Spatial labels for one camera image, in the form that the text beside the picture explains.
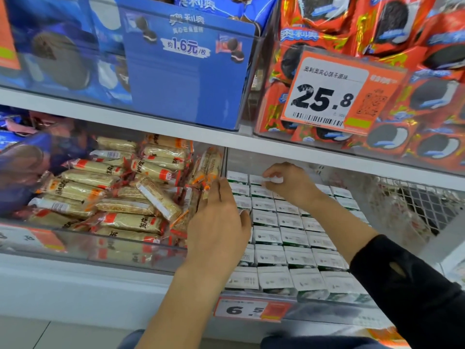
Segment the person's left hand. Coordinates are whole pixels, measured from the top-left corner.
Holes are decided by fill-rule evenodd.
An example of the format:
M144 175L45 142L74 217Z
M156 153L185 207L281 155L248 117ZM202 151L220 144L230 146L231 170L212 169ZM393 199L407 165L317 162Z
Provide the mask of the person's left hand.
M214 181L187 228L185 265L206 272L224 287L244 254L251 225L248 211L239 215L227 179Z

